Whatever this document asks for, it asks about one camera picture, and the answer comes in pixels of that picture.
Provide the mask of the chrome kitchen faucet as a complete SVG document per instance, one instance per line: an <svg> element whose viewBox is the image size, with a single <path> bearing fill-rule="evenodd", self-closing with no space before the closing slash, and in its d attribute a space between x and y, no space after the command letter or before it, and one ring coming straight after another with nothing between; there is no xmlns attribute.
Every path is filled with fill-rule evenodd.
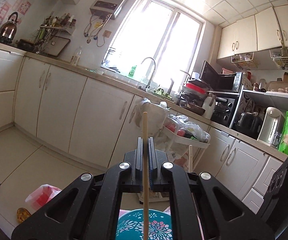
<svg viewBox="0 0 288 240"><path fill-rule="evenodd" d="M153 62L153 66L152 66L152 70L150 70L150 76L149 76L149 80L147 85L145 86L145 88L143 89L144 91L146 91L150 85L151 85L151 81L155 75L155 71L156 71L156 61L153 57L145 57L142 61L142 63L144 63L147 59L150 59Z"/></svg>

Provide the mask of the cream kitchen cabinets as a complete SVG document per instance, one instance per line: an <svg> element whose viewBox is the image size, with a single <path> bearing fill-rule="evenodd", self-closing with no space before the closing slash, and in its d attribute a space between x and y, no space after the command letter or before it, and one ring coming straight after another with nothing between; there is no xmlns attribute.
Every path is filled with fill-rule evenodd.
<svg viewBox="0 0 288 240"><path fill-rule="evenodd" d="M0 215L17 225L25 199L49 184L102 174L137 147L147 93L0 43Z"/></svg>

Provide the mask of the white rolling storage cart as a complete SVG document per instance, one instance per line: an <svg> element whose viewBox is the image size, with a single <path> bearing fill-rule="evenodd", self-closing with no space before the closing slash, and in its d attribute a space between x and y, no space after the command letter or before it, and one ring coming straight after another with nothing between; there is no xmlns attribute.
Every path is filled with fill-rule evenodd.
<svg viewBox="0 0 288 240"><path fill-rule="evenodd" d="M204 152L210 145L211 135L196 122L190 122L185 115L170 114L163 126L153 135L155 148L167 154L170 162L188 171L188 147L193 146L193 169L196 166L195 150Z"/></svg>

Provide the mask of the white plastic bag on cart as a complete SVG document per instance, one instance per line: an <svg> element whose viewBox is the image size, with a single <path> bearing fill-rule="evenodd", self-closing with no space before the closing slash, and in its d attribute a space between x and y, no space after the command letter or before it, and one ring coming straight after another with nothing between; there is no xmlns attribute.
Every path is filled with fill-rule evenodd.
<svg viewBox="0 0 288 240"><path fill-rule="evenodd" d="M190 141L209 143L211 136L200 124L191 122L185 115L173 115L165 105L151 103L142 99L136 108L135 123L142 127L143 112L148 114L148 135L154 138L155 148L166 152L170 161L188 160L188 145L172 141L162 130L170 130L173 134Z"/></svg>

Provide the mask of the red checkered plastic tablecloth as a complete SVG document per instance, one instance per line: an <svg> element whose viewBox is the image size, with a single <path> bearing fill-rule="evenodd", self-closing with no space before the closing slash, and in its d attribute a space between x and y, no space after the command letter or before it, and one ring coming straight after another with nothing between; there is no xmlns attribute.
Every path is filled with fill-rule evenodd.
<svg viewBox="0 0 288 240"><path fill-rule="evenodd" d="M25 202L32 207L35 211L39 210L45 204L47 204L50 200L52 200L57 194L59 194L62 190L49 185L44 184L34 190L28 197L25 199Z"/></svg>

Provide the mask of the white electric water boiler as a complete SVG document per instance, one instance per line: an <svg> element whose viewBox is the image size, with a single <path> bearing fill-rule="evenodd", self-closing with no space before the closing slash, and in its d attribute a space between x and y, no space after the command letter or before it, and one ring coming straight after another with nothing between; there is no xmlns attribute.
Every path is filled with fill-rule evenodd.
<svg viewBox="0 0 288 240"><path fill-rule="evenodd" d="M285 116L279 109L274 107L268 107L257 140L263 144L270 146L275 133L282 132L284 121Z"/></svg>

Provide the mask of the red lidded pot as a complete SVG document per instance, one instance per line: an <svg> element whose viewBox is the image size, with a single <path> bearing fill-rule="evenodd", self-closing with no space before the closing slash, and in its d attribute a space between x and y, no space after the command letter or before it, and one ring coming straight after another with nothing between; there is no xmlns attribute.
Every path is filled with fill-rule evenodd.
<svg viewBox="0 0 288 240"><path fill-rule="evenodd" d="M188 92L194 94L195 96L200 97L201 99L205 99L207 97L207 91L197 85L194 85L190 82L185 82L181 86L181 90L183 92Z"/></svg>

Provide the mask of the black toaster oven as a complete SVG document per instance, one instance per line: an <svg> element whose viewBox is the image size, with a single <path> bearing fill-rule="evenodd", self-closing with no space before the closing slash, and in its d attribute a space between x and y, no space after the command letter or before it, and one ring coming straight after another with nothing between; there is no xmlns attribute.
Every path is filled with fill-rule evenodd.
<svg viewBox="0 0 288 240"><path fill-rule="evenodd" d="M237 106L237 98L216 97L211 121L229 127Z"/></svg>

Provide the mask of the green dish soap bottle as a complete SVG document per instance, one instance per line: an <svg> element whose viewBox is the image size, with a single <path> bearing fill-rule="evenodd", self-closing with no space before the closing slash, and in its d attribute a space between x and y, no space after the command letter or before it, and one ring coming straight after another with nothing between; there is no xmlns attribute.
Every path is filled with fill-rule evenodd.
<svg viewBox="0 0 288 240"><path fill-rule="evenodd" d="M130 70L129 73L128 73L128 77L130 77L130 78L133 78L133 77L134 77L136 68L137 68L137 65L131 67L131 70Z"/></svg>

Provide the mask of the black microwave oven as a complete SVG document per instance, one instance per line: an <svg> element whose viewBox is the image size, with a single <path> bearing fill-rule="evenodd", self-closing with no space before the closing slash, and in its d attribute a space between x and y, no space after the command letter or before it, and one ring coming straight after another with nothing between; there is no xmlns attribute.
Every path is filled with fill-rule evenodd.
<svg viewBox="0 0 288 240"><path fill-rule="evenodd" d="M242 86L242 76L242 72L218 74L207 61L203 62L200 71L200 79L218 92L238 93Z"/></svg>

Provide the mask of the window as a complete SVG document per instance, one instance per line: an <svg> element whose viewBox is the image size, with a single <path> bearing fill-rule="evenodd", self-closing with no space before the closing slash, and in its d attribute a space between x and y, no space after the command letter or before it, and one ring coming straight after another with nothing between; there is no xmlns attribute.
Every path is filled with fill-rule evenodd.
<svg viewBox="0 0 288 240"><path fill-rule="evenodd" d="M155 75L150 87L171 88L176 93L186 80L194 60L203 23L159 0L139 0L113 38L101 66L147 84L153 62ZM133 78L128 77L137 65Z"/></svg>

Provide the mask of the clear plastic bottle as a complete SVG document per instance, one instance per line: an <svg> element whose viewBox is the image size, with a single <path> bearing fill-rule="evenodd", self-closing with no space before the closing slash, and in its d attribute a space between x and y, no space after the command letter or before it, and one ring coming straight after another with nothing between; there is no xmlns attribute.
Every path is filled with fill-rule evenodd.
<svg viewBox="0 0 288 240"><path fill-rule="evenodd" d="M77 66L78 61L79 61L81 54L82 54L82 50L83 50L82 46L79 46L76 49L76 51L74 52L74 54L71 58L71 61L70 61L70 63L73 64L74 66Z"/></svg>

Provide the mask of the gas water heater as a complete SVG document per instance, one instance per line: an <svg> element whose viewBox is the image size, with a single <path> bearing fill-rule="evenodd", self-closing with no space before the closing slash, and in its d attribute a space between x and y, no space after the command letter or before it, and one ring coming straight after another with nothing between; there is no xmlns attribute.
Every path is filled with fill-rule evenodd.
<svg viewBox="0 0 288 240"><path fill-rule="evenodd" d="M90 7L91 14L104 20L110 16L115 20L128 0L95 0Z"/></svg>

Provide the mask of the steel kettle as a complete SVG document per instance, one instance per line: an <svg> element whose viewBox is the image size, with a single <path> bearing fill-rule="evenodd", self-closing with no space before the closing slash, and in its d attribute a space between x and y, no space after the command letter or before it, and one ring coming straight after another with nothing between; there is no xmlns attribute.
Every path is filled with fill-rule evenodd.
<svg viewBox="0 0 288 240"><path fill-rule="evenodd" d="M13 12L0 29L0 43L11 44L17 32L18 13Z"/></svg>

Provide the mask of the wall utensil rack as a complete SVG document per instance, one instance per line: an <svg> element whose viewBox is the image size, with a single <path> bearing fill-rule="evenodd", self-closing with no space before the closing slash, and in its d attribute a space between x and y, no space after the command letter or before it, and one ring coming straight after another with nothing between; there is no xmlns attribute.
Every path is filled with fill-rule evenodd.
<svg viewBox="0 0 288 240"><path fill-rule="evenodd" d="M62 50L71 42L64 34L72 35L75 31L76 19L70 13L61 17L54 16L53 11L44 19L34 38L36 54L59 57Z"/></svg>

